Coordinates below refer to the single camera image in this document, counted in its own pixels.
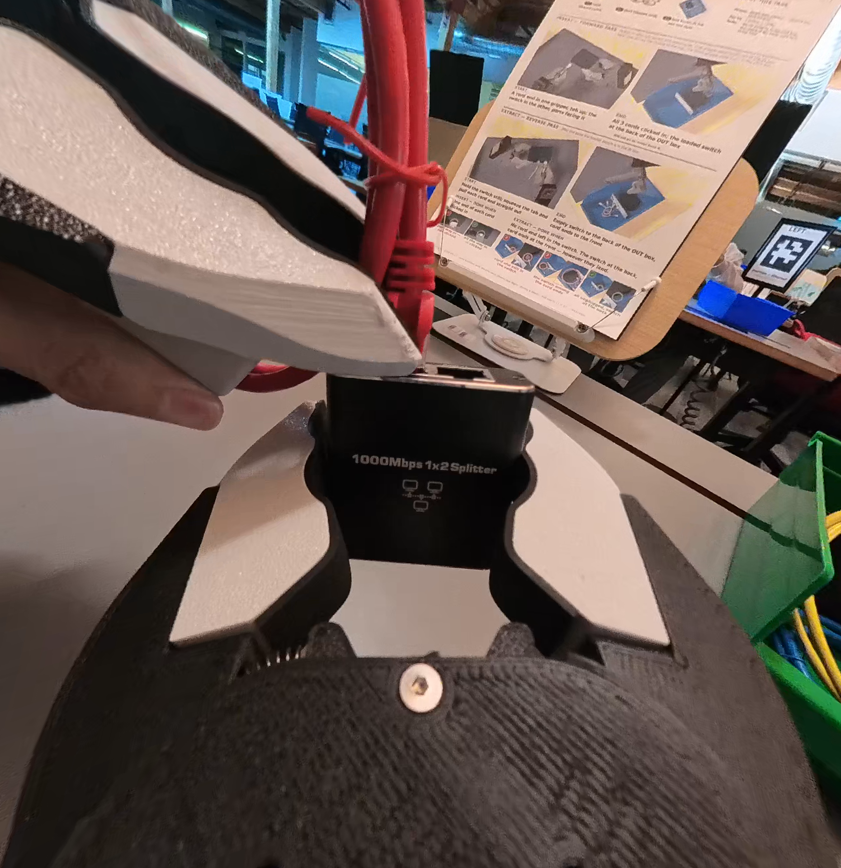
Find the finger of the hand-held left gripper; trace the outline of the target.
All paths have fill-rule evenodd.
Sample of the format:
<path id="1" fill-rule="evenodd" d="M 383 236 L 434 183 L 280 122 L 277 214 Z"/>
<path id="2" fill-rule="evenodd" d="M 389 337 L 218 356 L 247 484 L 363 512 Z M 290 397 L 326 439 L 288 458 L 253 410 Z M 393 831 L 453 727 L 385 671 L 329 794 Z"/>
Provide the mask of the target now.
<path id="1" fill-rule="evenodd" d="M 145 129 L 317 251 L 361 266 L 361 201 L 255 92 L 158 9 L 75 2 L 79 48 Z"/>
<path id="2" fill-rule="evenodd" d="M 0 20 L 0 174 L 113 242 L 122 315 L 105 314 L 218 395 L 261 361 L 350 377 L 421 365 L 379 278 L 173 155 L 92 69 L 78 31 Z"/>

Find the black framed tag sign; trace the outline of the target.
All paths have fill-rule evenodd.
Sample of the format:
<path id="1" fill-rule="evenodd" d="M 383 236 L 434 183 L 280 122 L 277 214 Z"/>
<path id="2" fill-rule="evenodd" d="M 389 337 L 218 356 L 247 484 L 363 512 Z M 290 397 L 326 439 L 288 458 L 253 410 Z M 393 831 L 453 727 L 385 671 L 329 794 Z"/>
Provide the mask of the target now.
<path id="1" fill-rule="evenodd" d="M 744 282 L 786 292 L 836 228 L 783 218 L 742 271 Z"/>

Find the green plastic bin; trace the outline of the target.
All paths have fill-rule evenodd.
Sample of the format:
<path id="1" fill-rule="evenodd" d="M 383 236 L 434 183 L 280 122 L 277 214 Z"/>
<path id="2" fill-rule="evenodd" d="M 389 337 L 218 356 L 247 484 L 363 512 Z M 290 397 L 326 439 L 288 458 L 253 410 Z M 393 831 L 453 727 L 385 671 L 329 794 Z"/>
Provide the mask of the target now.
<path id="1" fill-rule="evenodd" d="M 841 511 L 841 441 L 821 432 L 778 477 L 743 521 L 722 599 L 749 635 L 784 698 L 819 781 L 841 802 L 841 699 L 803 646 L 814 596 L 818 621 L 841 672 L 841 534 L 827 519 Z"/>

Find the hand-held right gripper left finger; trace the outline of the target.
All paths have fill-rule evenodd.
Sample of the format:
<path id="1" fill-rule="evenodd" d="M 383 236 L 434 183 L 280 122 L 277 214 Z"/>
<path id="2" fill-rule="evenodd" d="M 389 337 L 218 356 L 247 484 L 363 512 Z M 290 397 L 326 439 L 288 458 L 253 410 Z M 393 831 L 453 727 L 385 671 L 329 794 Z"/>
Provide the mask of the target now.
<path id="1" fill-rule="evenodd" d="M 345 602 L 350 564 L 316 454 L 324 416 L 322 401 L 297 406 L 222 479 L 172 645 L 250 635 L 301 647 Z"/>

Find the blue plastic bin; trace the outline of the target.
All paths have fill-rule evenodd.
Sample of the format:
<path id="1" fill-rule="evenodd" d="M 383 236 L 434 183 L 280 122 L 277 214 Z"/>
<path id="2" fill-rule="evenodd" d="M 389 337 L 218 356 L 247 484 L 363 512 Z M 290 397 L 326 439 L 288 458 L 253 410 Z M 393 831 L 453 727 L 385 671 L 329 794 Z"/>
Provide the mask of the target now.
<path id="1" fill-rule="evenodd" d="M 714 280 L 705 281 L 697 298 L 692 299 L 686 309 L 761 338 L 768 338 L 795 315 L 772 301 L 744 295 Z"/>

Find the printed instruction sheet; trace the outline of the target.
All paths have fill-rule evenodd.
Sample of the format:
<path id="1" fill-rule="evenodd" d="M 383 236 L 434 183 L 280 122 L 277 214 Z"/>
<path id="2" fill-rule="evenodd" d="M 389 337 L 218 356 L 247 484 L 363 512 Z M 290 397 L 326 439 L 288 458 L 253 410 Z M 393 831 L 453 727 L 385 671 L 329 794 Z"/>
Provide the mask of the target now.
<path id="1" fill-rule="evenodd" d="M 449 182 L 435 253 L 617 340 L 840 10 L 554 2 Z"/>

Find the person's left hand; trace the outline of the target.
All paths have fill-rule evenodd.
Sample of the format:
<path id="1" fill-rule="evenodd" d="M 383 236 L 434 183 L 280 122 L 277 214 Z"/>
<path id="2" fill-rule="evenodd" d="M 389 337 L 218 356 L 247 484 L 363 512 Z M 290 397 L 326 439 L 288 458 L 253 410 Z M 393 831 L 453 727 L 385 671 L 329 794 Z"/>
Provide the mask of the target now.
<path id="1" fill-rule="evenodd" d="M 220 398 L 107 314 L 0 261 L 0 368 L 68 403 L 211 430 Z"/>

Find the white board stand base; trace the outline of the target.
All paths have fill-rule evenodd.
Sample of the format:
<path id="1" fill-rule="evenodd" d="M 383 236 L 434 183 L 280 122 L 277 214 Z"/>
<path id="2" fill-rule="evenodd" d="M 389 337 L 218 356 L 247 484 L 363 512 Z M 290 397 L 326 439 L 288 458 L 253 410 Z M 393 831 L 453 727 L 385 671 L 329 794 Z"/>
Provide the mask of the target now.
<path id="1" fill-rule="evenodd" d="M 491 320 L 482 321 L 473 313 L 438 320 L 433 331 L 463 350 L 523 375 L 536 388 L 553 395 L 569 390 L 581 375 L 577 363 L 563 355 L 554 356 L 545 347 Z"/>

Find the black ethernet splitter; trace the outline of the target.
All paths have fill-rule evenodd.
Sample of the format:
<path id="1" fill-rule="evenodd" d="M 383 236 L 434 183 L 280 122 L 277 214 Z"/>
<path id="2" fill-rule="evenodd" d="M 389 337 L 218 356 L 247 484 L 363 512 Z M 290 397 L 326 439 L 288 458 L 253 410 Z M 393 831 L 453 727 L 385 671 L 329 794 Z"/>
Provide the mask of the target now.
<path id="1" fill-rule="evenodd" d="M 328 375 L 326 484 L 350 558 L 489 570 L 524 482 L 534 398 L 503 369 Z"/>

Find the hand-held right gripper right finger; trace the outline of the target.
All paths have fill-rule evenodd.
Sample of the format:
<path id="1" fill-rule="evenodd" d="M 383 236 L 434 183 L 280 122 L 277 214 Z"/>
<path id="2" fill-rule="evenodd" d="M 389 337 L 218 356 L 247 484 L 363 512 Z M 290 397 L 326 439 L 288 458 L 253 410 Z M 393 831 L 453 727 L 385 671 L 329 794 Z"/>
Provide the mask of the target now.
<path id="1" fill-rule="evenodd" d="M 600 657 L 599 642 L 671 651 L 620 489 L 541 410 L 518 463 L 490 569 L 493 601 L 546 658 Z"/>

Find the black screen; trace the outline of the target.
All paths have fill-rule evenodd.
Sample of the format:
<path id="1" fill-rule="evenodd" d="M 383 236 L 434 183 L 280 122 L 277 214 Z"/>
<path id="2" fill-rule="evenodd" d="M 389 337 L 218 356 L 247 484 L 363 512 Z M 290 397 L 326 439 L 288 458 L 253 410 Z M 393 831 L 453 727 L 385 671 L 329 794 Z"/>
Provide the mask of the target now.
<path id="1" fill-rule="evenodd" d="M 467 127 L 477 114 L 484 59 L 431 49 L 429 52 L 429 116 Z"/>

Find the wooden display board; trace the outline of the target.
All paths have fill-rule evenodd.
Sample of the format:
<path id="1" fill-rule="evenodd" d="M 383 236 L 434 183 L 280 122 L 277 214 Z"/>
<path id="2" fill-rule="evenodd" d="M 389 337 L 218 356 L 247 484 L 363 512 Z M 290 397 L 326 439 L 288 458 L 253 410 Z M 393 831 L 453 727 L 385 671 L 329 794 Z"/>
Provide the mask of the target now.
<path id="1" fill-rule="evenodd" d="M 436 275 L 462 290 L 466 298 L 488 302 L 557 339 L 583 344 L 604 359 L 636 357 L 661 341 L 749 216 L 757 194 L 756 173 L 740 158 L 701 214 L 697 214 L 696 208 L 687 207 L 687 214 L 697 218 L 694 226 L 661 274 L 647 288 L 637 291 L 634 300 L 637 308 L 616 337 L 610 336 L 601 324 L 590 326 L 587 313 L 571 316 L 544 307 L 539 299 L 521 295 L 511 285 L 459 266 L 451 255 L 439 256 Z"/>

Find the long wood-edged work table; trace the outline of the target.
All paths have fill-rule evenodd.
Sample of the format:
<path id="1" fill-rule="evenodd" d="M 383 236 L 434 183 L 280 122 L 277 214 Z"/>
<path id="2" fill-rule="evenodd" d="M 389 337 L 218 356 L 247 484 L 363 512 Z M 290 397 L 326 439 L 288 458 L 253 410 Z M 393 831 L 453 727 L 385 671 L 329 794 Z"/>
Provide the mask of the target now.
<path id="1" fill-rule="evenodd" d="M 681 311 L 677 318 L 728 343 L 750 350 L 822 381 L 832 382 L 841 377 L 841 361 L 829 359 L 809 342 L 781 331 L 774 331 L 769 337 L 758 336 L 751 332 L 740 332 L 689 307 Z"/>

